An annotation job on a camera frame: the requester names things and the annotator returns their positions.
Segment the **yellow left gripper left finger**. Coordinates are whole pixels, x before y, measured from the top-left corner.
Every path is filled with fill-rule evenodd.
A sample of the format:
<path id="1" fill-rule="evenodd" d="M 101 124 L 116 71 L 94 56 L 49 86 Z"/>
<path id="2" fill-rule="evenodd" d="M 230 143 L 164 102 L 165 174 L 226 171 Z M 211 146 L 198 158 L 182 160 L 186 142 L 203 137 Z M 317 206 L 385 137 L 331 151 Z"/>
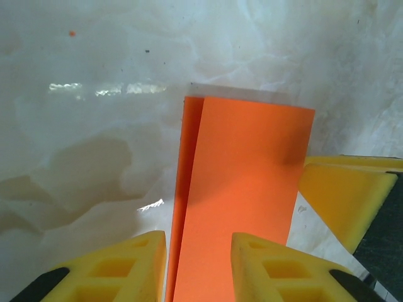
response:
<path id="1" fill-rule="evenodd" d="M 161 302 L 166 235 L 143 233 L 61 263 L 10 302 Z"/>

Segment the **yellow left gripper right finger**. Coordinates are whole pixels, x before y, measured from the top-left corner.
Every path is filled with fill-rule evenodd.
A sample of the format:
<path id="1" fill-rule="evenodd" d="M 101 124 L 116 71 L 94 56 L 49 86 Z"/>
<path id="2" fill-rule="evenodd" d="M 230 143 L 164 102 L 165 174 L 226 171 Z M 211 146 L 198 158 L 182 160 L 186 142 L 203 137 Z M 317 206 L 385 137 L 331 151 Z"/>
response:
<path id="1" fill-rule="evenodd" d="M 248 233 L 233 233 L 231 266 L 236 302 L 373 302 L 347 268 Z"/>

